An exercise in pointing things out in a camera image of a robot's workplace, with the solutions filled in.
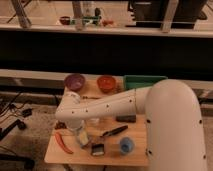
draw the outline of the red bowl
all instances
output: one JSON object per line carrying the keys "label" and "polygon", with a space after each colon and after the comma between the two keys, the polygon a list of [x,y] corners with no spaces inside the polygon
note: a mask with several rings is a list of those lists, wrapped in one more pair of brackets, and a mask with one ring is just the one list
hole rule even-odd
{"label": "red bowl", "polygon": [[60,17],[59,21],[62,25],[70,25],[70,17],[69,16]]}
{"label": "red bowl", "polygon": [[64,80],[64,85],[71,91],[79,91],[85,84],[85,77],[81,74],[68,75]]}
{"label": "red bowl", "polygon": [[116,80],[111,75],[102,75],[97,79],[97,84],[100,90],[108,93],[116,88]]}

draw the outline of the blue cup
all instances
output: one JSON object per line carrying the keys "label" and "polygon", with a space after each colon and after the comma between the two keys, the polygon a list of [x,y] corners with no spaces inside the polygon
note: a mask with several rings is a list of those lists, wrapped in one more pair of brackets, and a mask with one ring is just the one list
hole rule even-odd
{"label": "blue cup", "polygon": [[134,142],[129,137],[124,137],[120,140],[121,154],[128,154],[134,149]]}

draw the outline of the wooden tabletop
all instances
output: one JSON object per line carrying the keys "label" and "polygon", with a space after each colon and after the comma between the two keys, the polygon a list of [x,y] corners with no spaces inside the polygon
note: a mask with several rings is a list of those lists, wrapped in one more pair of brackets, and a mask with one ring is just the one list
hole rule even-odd
{"label": "wooden tabletop", "polygon": [[[96,83],[94,81],[87,82],[87,86],[84,90],[81,90],[79,94],[98,98],[106,96],[97,91],[95,86]],[[53,129],[45,155],[45,162],[81,165],[147,166],[148,158],[146,156],[147,142],[144,115],[137,115],[136,123],[117,122],[115,117],[100,118],[97,123],[94,123],[91,119],[86,120],[85,122],[85,128],[90,138],[100,136],[105,131],[123,125],[128,125],[128,129],[117,135],[107,137],[103,141],[105,146],[105,154],[103,156],[92,156],[90,147],[84,149],[81,148],[73,136],[73,133],[69,130]],[[55,131],[61,133],[64,143],[74,152],[73,154],[67,154],[60,148],[54,137]],[[123,137],[130,137],[135,144],[133,151],[127,155],[122,155],[119,149],[119,141]]]}

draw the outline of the red pepper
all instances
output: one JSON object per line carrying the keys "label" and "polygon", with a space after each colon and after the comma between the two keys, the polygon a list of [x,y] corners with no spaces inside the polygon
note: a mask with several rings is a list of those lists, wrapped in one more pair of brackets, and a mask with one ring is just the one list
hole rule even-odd
{"label": "red pepper", "polygon": [[68,149],[68,148],[66,147],[66,145],[64,144],[64,141],[63,141],[63,139],[62,139],[62,136],[61,136],[61,134],[60,134],[59,132],[56,132],[56,133],[55,133],[55,139],[56,139],[58,145],[59,145],[66,153],[69,153],[69,154],[72,154],[72,153],[73,153],[73,151],[71,151],[70,149]]}

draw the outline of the green container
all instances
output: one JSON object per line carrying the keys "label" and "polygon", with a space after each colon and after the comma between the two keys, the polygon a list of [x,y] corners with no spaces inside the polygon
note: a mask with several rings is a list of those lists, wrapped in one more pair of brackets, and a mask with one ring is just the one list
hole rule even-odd
{"label": "green container", "polygon": [[124,76],[124,88],[125,90],[149,87],[157,83],[158,81],[168,79],[166,76],[150,76],[150,75],[125,75]]}

